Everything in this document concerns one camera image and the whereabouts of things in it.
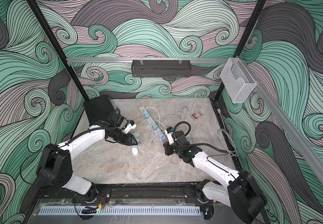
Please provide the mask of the white earbud case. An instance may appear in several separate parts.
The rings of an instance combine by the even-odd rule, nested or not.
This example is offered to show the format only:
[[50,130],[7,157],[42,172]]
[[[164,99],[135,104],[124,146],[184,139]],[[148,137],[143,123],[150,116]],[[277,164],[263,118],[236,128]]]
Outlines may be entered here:
[[132,155],[133,156],[137,156],[139,154],[139,150],[138,150],[138,148],[137,147],[133,147],[132,148]]

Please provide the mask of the light blue usb charger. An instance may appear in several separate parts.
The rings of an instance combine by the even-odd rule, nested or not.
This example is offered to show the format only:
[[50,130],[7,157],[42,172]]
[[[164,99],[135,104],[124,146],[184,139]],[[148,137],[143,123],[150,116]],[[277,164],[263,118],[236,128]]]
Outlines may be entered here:
[[165,138],[164,134],[161,131],[158,131],[157,134],[160,140]]

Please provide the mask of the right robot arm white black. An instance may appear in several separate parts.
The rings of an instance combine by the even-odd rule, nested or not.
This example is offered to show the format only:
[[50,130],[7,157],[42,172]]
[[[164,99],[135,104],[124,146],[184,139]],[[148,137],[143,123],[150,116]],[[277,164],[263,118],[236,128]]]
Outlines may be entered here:
[[200,148],[200,143],[189,143],[186,139],[188,134],[177,131],[182,124],[191,127],[188,122],[179,122],[165,129],[168,140],[163,144],[165,154],[178,155],[185,163],[214,179],[205,179],[196,186],[195,194],[200,202],[216,201],[227,205],[244,223],[252,223],[267,204],[255,178],[245,170],[239,172],[216,161]]

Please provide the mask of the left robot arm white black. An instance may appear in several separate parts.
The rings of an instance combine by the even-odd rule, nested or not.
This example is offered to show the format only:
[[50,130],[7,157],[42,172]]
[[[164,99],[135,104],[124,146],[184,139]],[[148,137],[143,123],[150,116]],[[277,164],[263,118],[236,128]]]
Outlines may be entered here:
[[96,185],[74,173],[72,161],[94,143],[104,140],[111,144],[137,146],[136,137],[130,132],[137,127],[116,109],[105,119],[97,118],[89,129],[57,145],[47,145],[36,171],[39,178],[54,187],[65,188],[93,202],[98,197]]

